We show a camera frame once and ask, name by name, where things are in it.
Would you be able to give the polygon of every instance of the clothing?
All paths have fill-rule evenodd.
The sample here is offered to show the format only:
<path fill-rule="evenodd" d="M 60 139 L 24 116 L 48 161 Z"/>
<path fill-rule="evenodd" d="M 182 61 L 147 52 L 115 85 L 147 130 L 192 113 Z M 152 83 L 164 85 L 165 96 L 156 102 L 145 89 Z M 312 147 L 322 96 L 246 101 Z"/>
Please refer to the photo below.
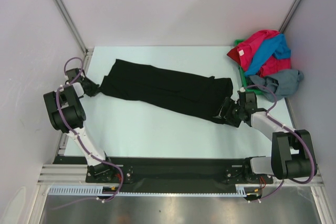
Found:
<path fill-rule="evenodd" d="M 251 76 L 256 74 L 272 55 L 278 60 L 290 58 L 290 49 L 287 46 L 284 34 L 265 39 L 264 42 L 262 42 L 244 75 Z"/>
<path fill-rule="evenodd" d="M 224 99 L 231 97 L 233 85 L 230 78 L 207 78 L 117 59 L 100 90 L 111 97 L 225 124 L 225 119 L 214 116 Z"/>
<path fill-rule="evenodd" d="M 270 89 L 277 97 L 277 101 L 293 95 L 299 87 L 299 82 L 304 78 L 303 73 L 296 69 L 281 70 L 270 76 L 262 78 L 260 76 L 249 76 L 254 84 L 265 86 Z M 267 90 L 263 90 L 266 98 L 274 102 L 273 95 Z"/>
<path fill-rule="evenodd" d="M 227 55 L 237 62 L 244 71 L 249 68 L 253 56 L 265 39 L 270 39 L 279 35 L 275 30 L 260 30 L 254 33 L 247 40 L 241 42 Z"/>
<path fill-rule="evenodd" d="M 264 65 L 260 68 L 257 73 L 260 77 L 269 76 L 271 74 L 277 73 L 280 70 L 290 69 L 290 59 L 278 60 L 274 56 L 269 57 Z"/>

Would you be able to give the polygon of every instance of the white panel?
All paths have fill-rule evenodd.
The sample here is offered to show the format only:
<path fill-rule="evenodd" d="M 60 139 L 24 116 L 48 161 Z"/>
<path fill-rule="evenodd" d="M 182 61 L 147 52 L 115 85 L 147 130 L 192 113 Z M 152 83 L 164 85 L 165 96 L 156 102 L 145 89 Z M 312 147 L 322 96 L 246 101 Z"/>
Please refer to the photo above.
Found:
<path fill-rule="evenodd" d="M 303 0 L 286 32 L 292 64 L 305 75 L 290 99 L 299 127 L 312 135 L 317 163 L 336 210 L 336 5 L 335 0 Z"/>
<path fill-rule="evenodd" d="M 66 59 L 81 54 L 53 0 L 0 0 L 0 6 L 0 223 L 14 223 L 1 218 L 25 188 L 14 199 L 23 201 L 18 223 L 24 223 L 41 166 L 52 158 L 59 134 L 50 125 L 43 94 L 64 82 Z M 7 218 L 11 212 L 7 208 Z"/>
<path fill-rule="evenodd" d="M 230 47 L 96 47 L 87 75 L 100 84 L 115 60 L 123 59 L 206 77 L 231 78 L 233 98 L 237 99 L 240 77 L 237 64 L 226 56 L 229 50 Z M 87 134 L 109 156 L 245 158 L 271 153 L 271 141 L 244 123 L 237 129 L 103 94 L 85 96 L 81 103 L 87 115 Z M 272 104 L 258 96 L 260 108 Z M 284 100 L 271 113 L 291 126 Z M 65 155 L 83 153 L 69 140 Z"/>
<path fill-rule="evenodd" d="M 89 47 L 231 45 L 279 29 L 294 0 L 64 0 Z"/>

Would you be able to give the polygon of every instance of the white table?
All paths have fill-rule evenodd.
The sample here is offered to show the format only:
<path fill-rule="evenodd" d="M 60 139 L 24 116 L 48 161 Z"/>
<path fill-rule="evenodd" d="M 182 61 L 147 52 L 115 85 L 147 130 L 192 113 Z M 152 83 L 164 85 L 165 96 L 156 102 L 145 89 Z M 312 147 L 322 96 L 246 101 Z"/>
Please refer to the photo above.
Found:
<path fill-rule="evenodd" d="M 158 68 L 230 77 L 233 99 L 241 87 L 237 64 L 226 56 L 231 47 L 96 47 L 87 76 L 101 84 L 116 59 L 149 64 Z M 272 103 L 258 96 L 258 107 Z M 245 158 L 270 156 L 271 141 L 242 123 L 237 129 L 228 125 L 182 115 L 145 102 L 125 101 L 103 94 L 84 97 L 81 103 L 87 120 L 85 126 L 92 139 L 108 156 L 171 158 Z M 271 113 L 292 126 L 284 99 Z M 69 140 L 66 156 L 82 156 Z"/>

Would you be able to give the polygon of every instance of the pile of clothes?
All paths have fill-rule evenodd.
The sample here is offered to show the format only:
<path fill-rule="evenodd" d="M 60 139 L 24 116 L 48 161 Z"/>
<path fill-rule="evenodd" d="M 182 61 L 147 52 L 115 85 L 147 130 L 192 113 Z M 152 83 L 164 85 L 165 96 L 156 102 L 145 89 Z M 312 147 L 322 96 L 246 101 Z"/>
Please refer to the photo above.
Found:
<path fill-rule="evenodd" d="M 303 73 L 291 69 L 290 49 L 285 36 L 276 30 L 261 30 L 239 43 L 227 55 L 244 70 L 248 84 L 270 89 L 277 100 L 294 94 L 303 79 Z M 273 96 L 262 90 L 266 98 Z"/>

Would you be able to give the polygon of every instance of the black pants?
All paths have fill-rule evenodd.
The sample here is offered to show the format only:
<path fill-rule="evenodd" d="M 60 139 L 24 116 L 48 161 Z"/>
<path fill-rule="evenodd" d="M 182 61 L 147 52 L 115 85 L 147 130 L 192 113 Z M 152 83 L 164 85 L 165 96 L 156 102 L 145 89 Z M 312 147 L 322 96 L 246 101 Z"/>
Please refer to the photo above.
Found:
<path fill-rule="evenodd" d="M 143 101 L 224 124 L 224 119 L 214 116 L 224 99 L 231 97 L 233 86 L 230 78 L 207 78 L 116 60 L 109 75 L 104 77 L 100 90 L 111 97 Z"/>

